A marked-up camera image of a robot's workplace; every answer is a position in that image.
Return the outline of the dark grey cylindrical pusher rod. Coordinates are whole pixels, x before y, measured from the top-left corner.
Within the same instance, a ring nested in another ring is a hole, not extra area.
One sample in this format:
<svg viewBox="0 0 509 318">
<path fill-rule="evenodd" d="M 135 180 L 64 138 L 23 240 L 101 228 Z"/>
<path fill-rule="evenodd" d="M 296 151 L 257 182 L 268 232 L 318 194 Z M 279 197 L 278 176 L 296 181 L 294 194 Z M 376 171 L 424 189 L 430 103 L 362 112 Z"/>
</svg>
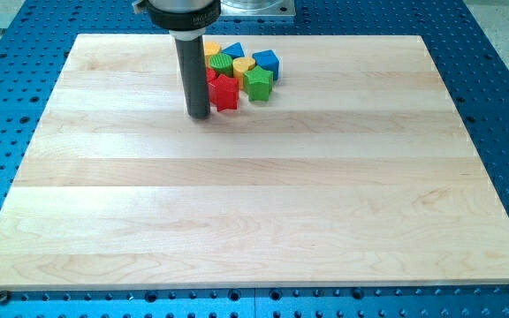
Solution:
<svg viewBox="0 0 509 318">
<path fill-rule="evenodd" d="M 210 114 L 210 101 L 202 36 L 175 42 L 187 114 L 205 119 Z"/>
</svg>

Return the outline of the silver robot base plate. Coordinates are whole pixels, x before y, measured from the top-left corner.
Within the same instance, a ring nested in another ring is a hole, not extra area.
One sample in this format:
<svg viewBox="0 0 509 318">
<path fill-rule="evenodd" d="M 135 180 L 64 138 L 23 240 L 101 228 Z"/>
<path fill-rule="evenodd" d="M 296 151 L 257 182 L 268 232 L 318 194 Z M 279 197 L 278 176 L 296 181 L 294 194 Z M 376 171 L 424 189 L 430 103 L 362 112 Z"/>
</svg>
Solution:
<svg viewBox="0 0 509 318">
<path fill-rule="evenodd" d="M 221 0 L 224 17 L 293 18 L 294 0 Z"/>
</svg>

